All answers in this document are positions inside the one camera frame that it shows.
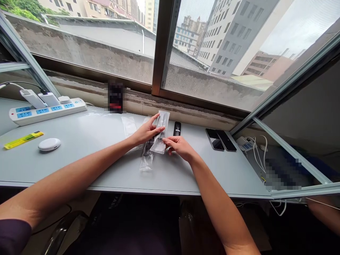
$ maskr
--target phone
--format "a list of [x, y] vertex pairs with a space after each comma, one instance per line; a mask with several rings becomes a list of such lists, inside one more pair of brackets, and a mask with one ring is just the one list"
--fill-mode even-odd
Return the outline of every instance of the phone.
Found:
[[219, 135], [227, 151], [236, 151], [233, 142], [229, 139], [229, 137], [223, 130], [216, 130], [216, 133]]
[[205, 129], [212, 147], [218, 151], [224, 151], [223, 144], [214, 129]]

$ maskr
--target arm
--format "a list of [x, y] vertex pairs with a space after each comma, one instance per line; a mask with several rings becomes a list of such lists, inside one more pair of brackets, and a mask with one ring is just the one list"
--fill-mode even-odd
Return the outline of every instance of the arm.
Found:
[[0, 220], [19, 219], [34, 228], [50, 212], [84, 192], [126, 152], [163, 131], [164, 127], [155, 129], [152, 125], [158, 116], [150, 118], [129, 138], [63, 167], [1, 204]]
[[181, 136], [163, 139], [190, 164], [211, 222], [227, 254], [260, 254], [238, 209], [220, 186], [208, 166]]

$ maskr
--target desk surface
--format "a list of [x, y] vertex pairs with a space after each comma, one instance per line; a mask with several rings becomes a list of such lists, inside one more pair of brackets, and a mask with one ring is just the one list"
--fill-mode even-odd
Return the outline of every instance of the desk surface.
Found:
[[[0, 100], [5, 107], [7, 100]], [[13, 141], [35, 131], [43, 136], [10, 150], [0, 149], [0, 185], [28, 187], [58, 169], [125, 138], [121, 116], [133, 116], [137, 128], [145, 116], [110, 114], [89, 107], [87, 111], [17, 127], [0, 136], [0, 144]], [[169, 122], [167, 135], [172, 135], [174, 122]], [[231, 197], [270, 198], [255, 171], [242, 154], [213, 150], [204, 127], [182, 124], [181, 135], [203, 158], [223, 189]], [[229, 133], [229, 138], [237, 144]], [[58, 138], [61, 146], [51, 152], [38, 150], [38, 144], [47, 138]], [[125, 154], [106, 170], [89, 189], [115, 192], [199, 195], [199, 189], [190, 165], [178, 155], [155, 154], [153, 170], [139, 171], [142, 151]]]

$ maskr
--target dark sleeve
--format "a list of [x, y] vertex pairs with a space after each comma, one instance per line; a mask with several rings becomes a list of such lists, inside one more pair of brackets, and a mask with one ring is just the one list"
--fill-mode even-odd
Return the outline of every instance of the dark sleeve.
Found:
[[20, 255], [31, 237], [31, 226], [22, 220], [0, 220], [0, 254]]

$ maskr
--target power strip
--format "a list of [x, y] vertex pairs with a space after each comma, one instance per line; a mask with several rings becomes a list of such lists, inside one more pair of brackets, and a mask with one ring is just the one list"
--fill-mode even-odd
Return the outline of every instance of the power strip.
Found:
[[35, 109], [33, 106], [12, 108], [10, 109], [9, 115], [15, 124], [25, 126], [87, 110], [87, 106], [82, 99], [72, 98], [70, 100], [71, 103], [68, 104], [42, 109]]

